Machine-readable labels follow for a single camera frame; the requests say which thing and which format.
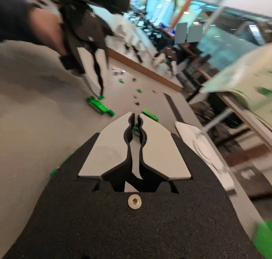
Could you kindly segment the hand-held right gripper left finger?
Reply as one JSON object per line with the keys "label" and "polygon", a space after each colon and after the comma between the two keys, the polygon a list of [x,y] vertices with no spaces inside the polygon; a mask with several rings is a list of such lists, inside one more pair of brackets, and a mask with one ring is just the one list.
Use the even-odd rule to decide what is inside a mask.
{"label": "hand-held right gripper left finger", "polygon": [[132,172],[130,142],[135,114],[128,112],[111,122],[98,135],[78,177],[124,182]]}

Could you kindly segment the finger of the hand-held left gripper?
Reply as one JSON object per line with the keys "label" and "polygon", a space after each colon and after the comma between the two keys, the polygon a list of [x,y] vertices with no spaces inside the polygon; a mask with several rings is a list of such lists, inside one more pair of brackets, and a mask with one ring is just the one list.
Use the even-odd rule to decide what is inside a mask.
{"label": "finger of the hand-held left gripper", "polygon": [[85,70],[82,77],[93,94],[97,97],[103,96],[105,89],[105,51],[97,49],[94,54],[91,54],[87,49],[77,47],[77,52]]}
{"label": "finger of the hand-held left gripper", "polygon": [[106,43],[104,44],[104,52],[105,52],[105,57],[106,57],[106,62],[107,62],[107,69],[110,70],[109,53],[108,53],[108,47],[107,47]]}

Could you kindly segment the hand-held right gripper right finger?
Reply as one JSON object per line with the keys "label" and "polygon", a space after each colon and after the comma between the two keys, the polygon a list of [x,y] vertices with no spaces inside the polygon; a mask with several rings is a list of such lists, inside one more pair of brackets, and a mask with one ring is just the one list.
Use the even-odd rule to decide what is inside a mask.
{"label": "hand-held right gripper right finger", "polygon": [[191,173],[171,135],[163,125],[144,114],[138,115],[140,130],[140,174],[151,172],[166,181],[190,179]]}

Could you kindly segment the long green brick plate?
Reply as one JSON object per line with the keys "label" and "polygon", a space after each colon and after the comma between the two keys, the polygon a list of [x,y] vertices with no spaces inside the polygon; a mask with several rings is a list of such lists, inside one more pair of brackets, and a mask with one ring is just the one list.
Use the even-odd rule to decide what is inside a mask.
{"label": "long green brick plate", "polygon": [[86,102],[101,115],[108,114],[111,117],[115,115],[115,113],[111,109],[107,108],[100,100],[96,99],[93,96],[87,97]]}

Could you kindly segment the person's left forearm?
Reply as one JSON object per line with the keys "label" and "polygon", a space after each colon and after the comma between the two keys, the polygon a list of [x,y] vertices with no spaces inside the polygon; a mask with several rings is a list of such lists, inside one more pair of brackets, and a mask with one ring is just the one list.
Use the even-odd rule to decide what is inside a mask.
{"label": "person's left forearm", "polygon": [[29,26],[31,10],[42,9],[28,0],[0,0],[0,42],[23,41],[42,45]]}

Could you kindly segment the person's left hand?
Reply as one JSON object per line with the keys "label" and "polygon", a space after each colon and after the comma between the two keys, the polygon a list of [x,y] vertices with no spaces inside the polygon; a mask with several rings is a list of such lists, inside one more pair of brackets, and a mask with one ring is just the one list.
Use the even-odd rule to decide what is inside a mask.
{"label": "person's left hand", "polygon": [[29,26],[39,42],[61,56],[67,56],[60,16],[40,8],[32,9],[28,16]]}

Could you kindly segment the white lamp base stand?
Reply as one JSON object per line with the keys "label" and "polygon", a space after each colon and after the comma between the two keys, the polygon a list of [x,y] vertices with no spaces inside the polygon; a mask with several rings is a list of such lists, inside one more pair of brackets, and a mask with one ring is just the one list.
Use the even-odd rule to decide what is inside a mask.
{"label": "white lamp base stand", "polygon": [[213,171],[229,195],[236,194],[229,168],[220,160],[206,136],[196,126],[175,122],[175,128],[183,142],[190,147]]}

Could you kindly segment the green brick figure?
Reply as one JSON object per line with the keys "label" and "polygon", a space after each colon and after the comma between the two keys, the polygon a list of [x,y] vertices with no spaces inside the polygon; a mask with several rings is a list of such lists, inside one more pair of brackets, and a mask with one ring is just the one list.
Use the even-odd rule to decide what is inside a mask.
{"label": "green brick figure", "polygon": [[143,109],[142,114],[144,114],[145,116],[151,118],[152,120],[156,122],[159,122],[159,118],[146,109]]}

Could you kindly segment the large green brick model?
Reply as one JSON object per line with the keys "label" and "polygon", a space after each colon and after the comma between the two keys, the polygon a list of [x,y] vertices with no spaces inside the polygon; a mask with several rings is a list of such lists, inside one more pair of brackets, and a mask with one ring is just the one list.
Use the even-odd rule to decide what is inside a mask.
{"label": "large green brick model", "polygon": [[54,169],[51,173],[50,176],[53,176],[57,170],[72,156],[72,154],[70,154],[56,169]]}

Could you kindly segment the pale green printed booklet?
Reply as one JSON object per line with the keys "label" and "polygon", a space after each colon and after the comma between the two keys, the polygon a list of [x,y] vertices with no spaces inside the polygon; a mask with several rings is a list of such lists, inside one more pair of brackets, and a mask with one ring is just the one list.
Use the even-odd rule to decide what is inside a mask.
{"label": "pale green printed booklet", "polygon": [[268,128],[272,126],[272,44],[246,53],[205,82],[201,93],[229,92]]}

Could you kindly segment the green cardboard box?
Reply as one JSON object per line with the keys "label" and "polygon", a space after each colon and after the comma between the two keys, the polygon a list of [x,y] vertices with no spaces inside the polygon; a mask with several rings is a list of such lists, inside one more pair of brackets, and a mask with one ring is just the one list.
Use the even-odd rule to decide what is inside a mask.
{"label": "green cardboard box", "polygon": [[254,234],[254,245],[265,259],[272,258],[272,221],[258,223]]}

